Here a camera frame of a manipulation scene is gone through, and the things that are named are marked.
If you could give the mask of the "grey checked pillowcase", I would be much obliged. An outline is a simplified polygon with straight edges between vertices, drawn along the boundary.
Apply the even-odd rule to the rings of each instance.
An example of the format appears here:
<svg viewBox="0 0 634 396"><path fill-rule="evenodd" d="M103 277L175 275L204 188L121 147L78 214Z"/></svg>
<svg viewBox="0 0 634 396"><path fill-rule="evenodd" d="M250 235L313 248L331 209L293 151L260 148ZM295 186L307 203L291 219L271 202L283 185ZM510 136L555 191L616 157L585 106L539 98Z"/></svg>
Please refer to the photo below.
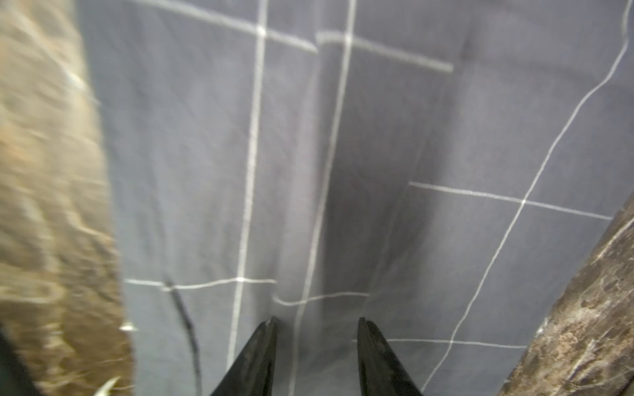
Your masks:
<svg viewBox="0 0 634 396"><path fill-rule="evenodd" d="M79 1L134 394L495 395L633 191L630 1Z"/></svg>

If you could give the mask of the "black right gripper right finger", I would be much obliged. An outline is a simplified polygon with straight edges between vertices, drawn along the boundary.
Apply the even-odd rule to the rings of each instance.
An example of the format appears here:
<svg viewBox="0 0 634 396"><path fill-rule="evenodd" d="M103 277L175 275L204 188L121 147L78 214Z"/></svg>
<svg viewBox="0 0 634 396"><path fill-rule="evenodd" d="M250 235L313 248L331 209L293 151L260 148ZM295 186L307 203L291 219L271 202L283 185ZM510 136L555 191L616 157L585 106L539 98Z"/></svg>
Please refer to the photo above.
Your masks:
<svg viewBox="0 0 634 396"><path fill-rule="evenodd" d="M362 396L422 396L378 326L358 321L358 373Z"/></svg>

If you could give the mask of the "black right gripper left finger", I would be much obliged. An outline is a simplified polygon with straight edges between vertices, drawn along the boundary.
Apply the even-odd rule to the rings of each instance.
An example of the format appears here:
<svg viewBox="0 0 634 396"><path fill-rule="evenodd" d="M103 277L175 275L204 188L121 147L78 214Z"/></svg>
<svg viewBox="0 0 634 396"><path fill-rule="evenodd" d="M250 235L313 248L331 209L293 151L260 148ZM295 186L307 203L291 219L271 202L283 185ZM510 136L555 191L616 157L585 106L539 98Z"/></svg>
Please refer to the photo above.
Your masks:
<svg viewBox="0 0 634 396"><path fill-rule="evenodd" d="M277 319L260 323L211 396L271 396Z"/></svg>

